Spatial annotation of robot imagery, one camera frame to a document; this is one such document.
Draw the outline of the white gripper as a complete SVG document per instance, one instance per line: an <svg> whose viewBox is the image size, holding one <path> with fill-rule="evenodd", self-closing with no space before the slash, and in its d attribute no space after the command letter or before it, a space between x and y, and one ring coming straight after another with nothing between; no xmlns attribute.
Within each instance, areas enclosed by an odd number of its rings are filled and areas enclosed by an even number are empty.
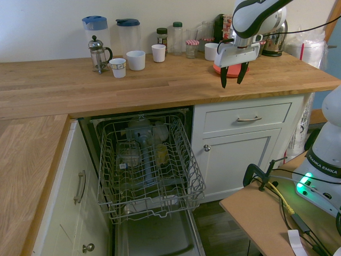
<svg viewBox="0 0 341 256"><path fill-rule="evenodd" d="M260 50L260 43L254 43L247 48L237 48L232 43L221 44L218 47L218 53L215 57L214 64L221 68L221 85L226 88L228 67L240 64L240 71L237 83L241 84L248 70L249 62L256 60Z"/></svg>

